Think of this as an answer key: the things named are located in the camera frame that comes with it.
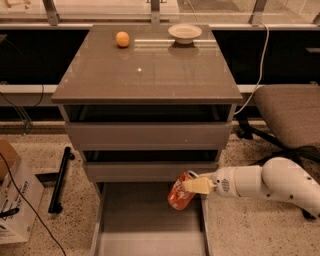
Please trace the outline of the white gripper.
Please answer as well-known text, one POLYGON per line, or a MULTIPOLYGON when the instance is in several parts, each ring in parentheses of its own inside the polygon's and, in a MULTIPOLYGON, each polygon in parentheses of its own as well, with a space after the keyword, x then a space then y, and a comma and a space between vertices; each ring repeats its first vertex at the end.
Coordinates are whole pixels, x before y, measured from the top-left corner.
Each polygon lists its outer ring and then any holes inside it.
POLYGON ((214 192, 224 198, 236 198, 235 167, 220 168, 215 172, 198 174, 198 178, 182 183, 185 191, 208 195, 214 192))

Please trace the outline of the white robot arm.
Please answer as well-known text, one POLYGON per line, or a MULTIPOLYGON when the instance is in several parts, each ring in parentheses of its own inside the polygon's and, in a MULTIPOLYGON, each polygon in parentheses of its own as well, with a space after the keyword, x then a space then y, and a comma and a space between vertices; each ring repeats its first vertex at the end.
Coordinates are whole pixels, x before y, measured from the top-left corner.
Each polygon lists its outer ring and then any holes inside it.
POLYGON ((320 185, 298 164, 283 157, 263 166, 223 167, 183 182, 188 192, 225 198, 249 197, 292 203, 320 217, 320 185))

